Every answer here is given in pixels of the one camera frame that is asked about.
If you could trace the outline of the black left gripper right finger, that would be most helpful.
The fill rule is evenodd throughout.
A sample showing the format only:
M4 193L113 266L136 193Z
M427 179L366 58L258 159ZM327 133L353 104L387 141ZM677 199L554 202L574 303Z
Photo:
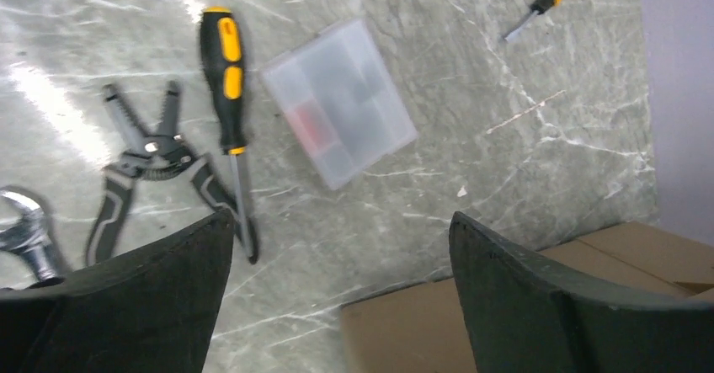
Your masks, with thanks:
M577 271L470 216L449 250L480 372L710 372L713 305Z

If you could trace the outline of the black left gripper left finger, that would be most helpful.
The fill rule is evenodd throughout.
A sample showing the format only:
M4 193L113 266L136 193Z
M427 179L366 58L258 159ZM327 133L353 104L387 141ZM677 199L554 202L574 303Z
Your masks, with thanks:
M202 371L232 249L222 210L60 283L2 290L2 371Z

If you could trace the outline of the tan plastic toolbox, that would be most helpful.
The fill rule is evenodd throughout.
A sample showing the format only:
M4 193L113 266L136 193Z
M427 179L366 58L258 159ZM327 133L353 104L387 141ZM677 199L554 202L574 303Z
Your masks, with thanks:
M713 249L628 222L534 252L455 213L453 276L345 306L351 372L710 372Z

